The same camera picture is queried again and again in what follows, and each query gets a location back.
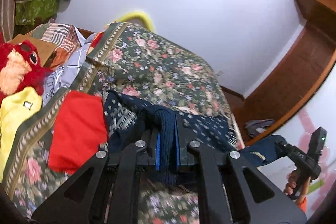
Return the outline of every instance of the floral bedspread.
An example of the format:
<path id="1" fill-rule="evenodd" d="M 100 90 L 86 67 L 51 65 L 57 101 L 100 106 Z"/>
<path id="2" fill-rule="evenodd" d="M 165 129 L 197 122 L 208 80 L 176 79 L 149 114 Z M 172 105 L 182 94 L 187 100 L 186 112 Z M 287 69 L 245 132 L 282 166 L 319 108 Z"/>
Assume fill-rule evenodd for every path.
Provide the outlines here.
<path id="1" fill-rule="evenodd" d="M 136 24 L 113 23 L 87 56 L 70 89 L 18 129 L 2 185 L 22 214 L 33 211 L 69 176 L 48 168 L 53 125 L 70 90 L 103 96 L 116 89 L 154 104 L 193 114 L 227 118 L 233 144 L 237 136 L 229 105 L 211 67 L 196 54 Z M 142 179 L 138 223 L 199 223 L 196 193 Z"/>

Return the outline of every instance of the plush toy nose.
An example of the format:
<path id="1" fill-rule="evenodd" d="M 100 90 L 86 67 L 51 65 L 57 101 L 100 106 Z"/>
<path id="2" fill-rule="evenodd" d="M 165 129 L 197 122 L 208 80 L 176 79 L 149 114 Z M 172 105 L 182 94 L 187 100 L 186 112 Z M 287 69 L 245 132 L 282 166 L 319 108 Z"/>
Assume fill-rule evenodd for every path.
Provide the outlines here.
<path id="1" fill-rule="evenodd" d="M 25 52 L 30 52 L 31 51 L 31 48 L 26 44 L 21 44 L 20 47 Z"/>

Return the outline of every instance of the stuffed animal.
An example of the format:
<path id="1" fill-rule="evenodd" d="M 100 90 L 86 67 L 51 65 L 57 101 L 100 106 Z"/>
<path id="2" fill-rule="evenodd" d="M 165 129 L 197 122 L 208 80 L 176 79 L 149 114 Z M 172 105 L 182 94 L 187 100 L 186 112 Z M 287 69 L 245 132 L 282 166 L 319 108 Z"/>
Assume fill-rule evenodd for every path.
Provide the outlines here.
<path id="1" fill-rule="evenodd" d="M 43 80 L 52 71 L 41 67 L 37 48 L 29 41 L 0 44 L 0 105 L 8 95 L 31 86 L 43 94 Z"/>

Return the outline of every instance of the yellow plush toy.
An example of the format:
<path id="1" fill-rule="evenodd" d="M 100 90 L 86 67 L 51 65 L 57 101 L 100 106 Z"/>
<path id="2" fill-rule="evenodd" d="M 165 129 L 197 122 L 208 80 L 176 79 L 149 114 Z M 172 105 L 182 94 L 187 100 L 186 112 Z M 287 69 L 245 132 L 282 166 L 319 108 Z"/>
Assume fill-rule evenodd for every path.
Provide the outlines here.
<path id="1" fill-rule="evenodd" d="M 7 96 L 0 107 L 0 181 L 11 152 L 16 130 L 41 109 L 42 97 L 32 87 Z"/>

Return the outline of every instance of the metal bolt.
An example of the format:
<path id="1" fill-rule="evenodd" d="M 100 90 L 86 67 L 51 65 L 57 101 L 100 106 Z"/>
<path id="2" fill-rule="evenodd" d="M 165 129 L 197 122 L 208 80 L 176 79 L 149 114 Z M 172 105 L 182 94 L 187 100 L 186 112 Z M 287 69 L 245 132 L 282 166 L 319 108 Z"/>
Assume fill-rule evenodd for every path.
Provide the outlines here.
<path id="1" fill-rule="evenodd" d="M 238 159 L 240 157 L 240 154 L 238 151 L 231 151 L 230 152 L 230 157 L 233 159 Z"/>
<path id="2" fill-rule="evenodd" d="M 105 158 L 105 156 L 106 156 L 106 152 L 103 151 L 103 150 L 100 150 L 96 153 L 96 157 L 99 158 L 99 159 L 103 159 L 103 158 Z"/>
<path id="3" fill-rule="evenodd" d="M 146 142 L 143 140 L 136 141 L 135 145 L 137 147 L 144 147 L 146 145 Z"/>
<path id="4" fill-rule="evenodd" d="M 199 141 L 191 141 L 190 142 L 190 146 L 191 147 L 195 147 L 195 148 L 197 148 L 197 147 L 199 147 L 201 145 L 201 143 L 199 142 Z"/>

